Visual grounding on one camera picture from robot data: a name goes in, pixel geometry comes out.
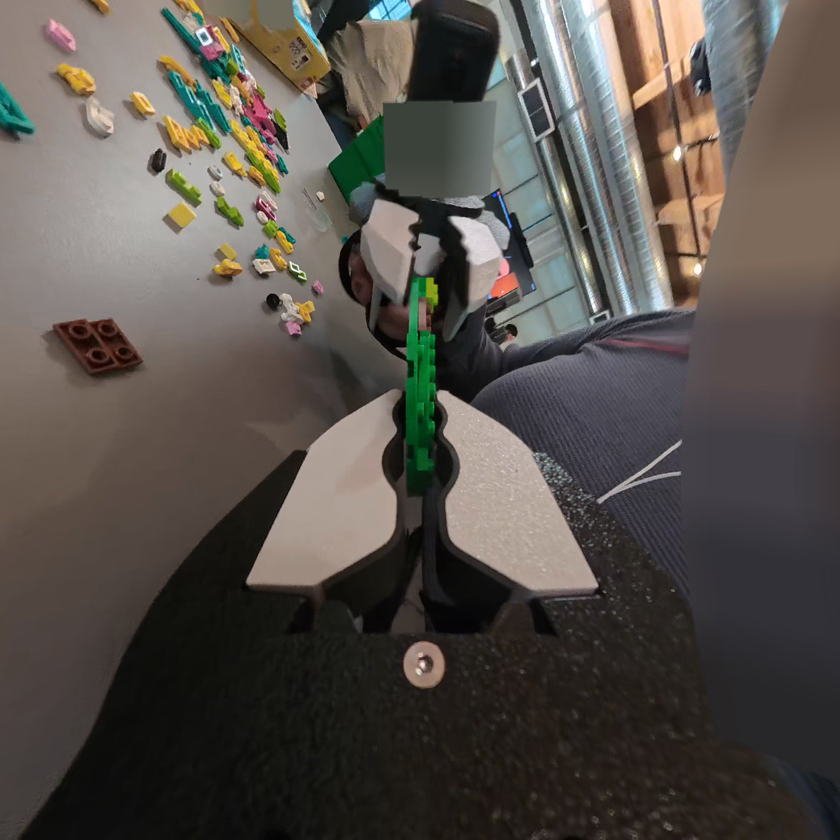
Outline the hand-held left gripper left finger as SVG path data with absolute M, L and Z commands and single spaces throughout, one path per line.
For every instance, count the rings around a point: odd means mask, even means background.
M 390 390 L 307 450 L 246 579 L 314 603 L 382 603 L 405 568 L 403 393 Z

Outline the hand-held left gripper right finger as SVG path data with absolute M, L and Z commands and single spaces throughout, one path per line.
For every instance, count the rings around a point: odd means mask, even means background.
M 439 535 L 455 559 L 523 598 L 581 598 L 598 582 L 537 460 L 517 435 L 437 393 Z

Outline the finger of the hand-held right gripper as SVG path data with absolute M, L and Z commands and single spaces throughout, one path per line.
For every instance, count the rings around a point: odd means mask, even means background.
M 463 216 L 448 217 L 442 248 L 442 339 L 450 342 L 467 317 L 487 303 L 499 277 L 502 250 L 488 226 Z
M 413 280 L 421 218 L 403 205 L 377 198 L 361 229 L 360 253 L 371 276 L 373 291 L 368 327 L 375 331 L 382 301 L 403 305 Z

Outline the green lego baseplate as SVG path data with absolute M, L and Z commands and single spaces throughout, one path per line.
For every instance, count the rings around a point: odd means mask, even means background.
M 409 329 L 406 343 L 405 444 L 406 490 L 421 497 L 434 475 L 435 424 L 435 337 L 421 326 L 426 301 L 419 300 L 411 286 Z

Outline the scattered small lego pieces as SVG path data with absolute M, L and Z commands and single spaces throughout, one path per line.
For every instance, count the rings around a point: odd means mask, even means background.
M 278 247 L 290 254 L 295 243 L 291 234 L 278 226 L 280 210 L 277 198 L 281 194 L 282 178 L 288 176 L 288 168 L 283 157 L 288 154 L 287 124 L 283 115 L 276 108 L 272 110 L 266 102 L 266 93 L 250 72 L 247 61 L 236 43 L 235 28 L 228 27 L 228 21 L 219 18 L 230 34 L 230 44 L 222 35 L 218 26 L 210 25 L 200 7 L 194 2 L 174 2 L 179 4 L 184 15 L 178 17 L 168 7 L 161 9 L 162 17 L 171 26 L 178 43 L 190 51 L 190 70 L 182 66 L 173 56 L 161 55 L 157 64 L 165 69 L 167 83 L 174 95 L 191 118 L 189 125 L 181 125 L 170 114 L 161 117 L 174 150 L 181 155 L 194 154 L 202 148 L 212 151 L 222 149 L 224 137 L 232 138 L 241 147 L 245 163 L 240 161 L 233 151 L 219 152 L 219 160 L 237 178 L 254 183 L 261 192 L 255 198 L 259 225 L 266 236 L 274 236 Z M 214 94 L 205 89 L 198 76 L 199 64 L 206 76 L 206 81 L 215 90 Z M 59 64 L 56 75 L 69 85 L 75 95 L 82 96 L 85 102 L 85 120 L 94 133 L 103 139 L 113 136 L 114 116 L 105 108 L 96 96 L 93 76 L 84 68 Z M 167 152 L 156 149 L 150 153 L 150 171 L 159 175 L 165 170 L 164 181 L 174 189 L 180 202 L 164 217 L 172 222 L 176 229 L 182 230 L 195 218 L 194 208 L 202 205 L 203 191 L 189 177 L 174 168 L 175 157 L 167 158 Z M 207 168 L 209 178 L 208 191 L 213 195 L 213 205 L 221 217 L 224 217 L 237 229 L 245 224 L 242 211 L 231 204 L 230 196 L 224 192 L 223 171 L 216 163 Z

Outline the brown lego plate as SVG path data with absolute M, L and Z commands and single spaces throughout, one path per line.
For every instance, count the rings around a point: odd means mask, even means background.
M 110 318 L 58 322 L 52 331 L 90 376 L 128 371 L 143 363 L 140 353 Z

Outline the teal lego plate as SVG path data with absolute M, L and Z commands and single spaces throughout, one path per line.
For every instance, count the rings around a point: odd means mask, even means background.
M 3 84 L 0 86 L 1 128 L 11 134 L 33 135 L 36 126 Z

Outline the display screen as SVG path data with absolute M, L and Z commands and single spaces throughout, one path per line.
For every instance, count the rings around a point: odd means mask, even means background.
M 501 299 L 513 291 L 517 291 L 520 297 L 528 295 L 536 289 L 531 273 L 533 259 L 518 216 L 499 189 L 485 197 L 485 206 L 509 234 L 508 244 L 502 250 L 500 274 L 488 299 Z

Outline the beige cloth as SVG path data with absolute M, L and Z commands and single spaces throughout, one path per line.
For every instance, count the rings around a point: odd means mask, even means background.
M 319 105 L 359 132 L 382 115 L 384 105 L 404 102 L 416 31 L 408 19 L 347 24 L 326 48 L 330 70 L 317 83 Z

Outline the green plastic bin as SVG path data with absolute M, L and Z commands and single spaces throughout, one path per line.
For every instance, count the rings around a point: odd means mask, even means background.
M 363 183 L 385 172 L 384 115 L 361 131 L 330 163 L 329 172 L 347 203 Z

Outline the yellow cardboard box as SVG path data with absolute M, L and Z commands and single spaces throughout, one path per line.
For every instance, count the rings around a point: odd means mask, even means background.
M 308 92 L 329 74 L 307 2 L 247 1 L 236 15 L 239 33 L 299 91 Z

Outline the white drawstring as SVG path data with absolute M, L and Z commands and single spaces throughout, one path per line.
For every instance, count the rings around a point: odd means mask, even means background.
M 654 482 L 660 480 L 670 480 L 676 479 L 681 477 L 681 470 L 680 469 L 672 469 L 667 470 L 665 472 L 659 471 L 656 472 L 655 468 L 661 466 L 662 462 L 666 461 L 670 456 L 676 454 L 681 445 L 682 440 L 677 440 L 674 444 L 669 446 L 665 451 L 661 454 L 657 455 L 653 460 L 651 460 L 645 467 L 638 470 L 637 472 L 633 473 L 629 477 L 622 480 L 619 484 L 617 484 L 614 488 L 610 489 L 606 493 L 602 494 L 596 499 L 596 503 L 598 505 L 602 505 L 605 501 L 614 498 L 617 495 L 620 495 L 626 491 L 634 489 L 636 487 L 641 487 L 647 484 L 652 484 Z

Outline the narrow silver duct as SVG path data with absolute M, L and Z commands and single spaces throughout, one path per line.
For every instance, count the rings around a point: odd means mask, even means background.
M 527 1 L 522 6 L 603 278 L 605 298 L 612 315 L 618 316 L 624 307 L 614 280 L 625 279 L 626 261 L 616 243 L 612 205 L 604 193 L 603 167 L 564 13 L 560 2 Z

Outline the wide silver duct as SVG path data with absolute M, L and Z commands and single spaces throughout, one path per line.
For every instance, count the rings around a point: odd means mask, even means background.
M 568 2 L 564 15 L 635 302 L 643 311 L 672 309 L 668 268 L 610 3 Z

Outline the large silver duct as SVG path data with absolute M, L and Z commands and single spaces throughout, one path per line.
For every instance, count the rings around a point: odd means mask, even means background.
M 721 134 L 743 130 L 787 6 L 787 1 L 701 2 Z

